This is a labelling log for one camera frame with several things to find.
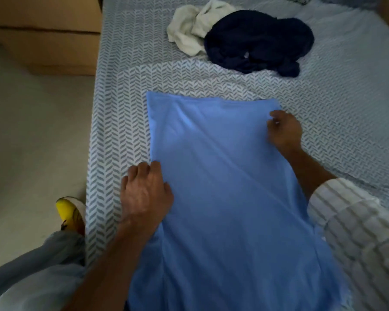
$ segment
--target beige floor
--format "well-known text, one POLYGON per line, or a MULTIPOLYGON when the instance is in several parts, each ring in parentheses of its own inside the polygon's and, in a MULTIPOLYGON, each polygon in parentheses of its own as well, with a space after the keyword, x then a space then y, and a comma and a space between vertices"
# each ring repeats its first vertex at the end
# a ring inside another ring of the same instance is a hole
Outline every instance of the beige floor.
POLYGON ((33 76, 0 47, 0 265, 60 228, 86 185, 93 77, 33 76))

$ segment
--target crumpled navy shirt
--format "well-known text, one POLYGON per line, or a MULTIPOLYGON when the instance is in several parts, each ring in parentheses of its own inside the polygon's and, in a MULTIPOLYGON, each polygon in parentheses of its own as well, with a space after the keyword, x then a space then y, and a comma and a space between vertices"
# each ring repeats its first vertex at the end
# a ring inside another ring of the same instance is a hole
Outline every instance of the crumpled navy shirt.
POLYGON ((277 19, 258 11, 236 11, 207 33, 204 47, 211 62, 244 74, 263 69, 295 78, 297 59, 313 46, 310 27, 296 18, 277 19))

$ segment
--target chevron pattern bedding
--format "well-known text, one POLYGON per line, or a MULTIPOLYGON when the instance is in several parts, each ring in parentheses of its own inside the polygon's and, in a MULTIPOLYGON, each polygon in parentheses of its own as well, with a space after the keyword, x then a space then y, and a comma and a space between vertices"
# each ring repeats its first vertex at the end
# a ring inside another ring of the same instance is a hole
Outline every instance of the chevron pattern bedding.
POLYGON ((145 93, 233 100, 277 98, 302 122, 303 146, 336 175, 389 209, 389 28, 374 13, 311 0, 223 0, 279 18, 297 17, 315 35, 298 78, 243 75, 187 57, 167 41, 176 7, 208 0, 104 0, 87 180, 87 263, 115 234, 119 187, 131 164, 150 159, 145 93))

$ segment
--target striped shirt sleeve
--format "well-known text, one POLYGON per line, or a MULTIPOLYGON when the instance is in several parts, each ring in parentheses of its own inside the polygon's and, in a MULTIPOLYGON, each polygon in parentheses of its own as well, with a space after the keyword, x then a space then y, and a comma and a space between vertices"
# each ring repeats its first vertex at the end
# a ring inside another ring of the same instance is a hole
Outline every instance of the striped shirt sleeve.
POLYGON ((389 212, 345 179, 332 179, 311 196, 310 217, 351 284, 354 308, 389 310, 389 212))

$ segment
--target person's right hand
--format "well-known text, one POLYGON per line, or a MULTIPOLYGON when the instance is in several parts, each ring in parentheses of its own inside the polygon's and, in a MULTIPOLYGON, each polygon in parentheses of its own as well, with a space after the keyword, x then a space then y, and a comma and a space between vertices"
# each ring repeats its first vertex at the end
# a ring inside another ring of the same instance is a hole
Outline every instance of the person's right hand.
POLYGON ((270 112, 267 121, 268 139, 284 157, 301 150, 302 129, 300 122, 283 110, 270 112))
POLYGON ((173 204, 174 196, 170 185, 163 182, 161 165, 158 161, 141 162, 131 166, 128 176, 122 178, 122 218, 119 230, 131 228, 150 237, 157 229, 173 204))

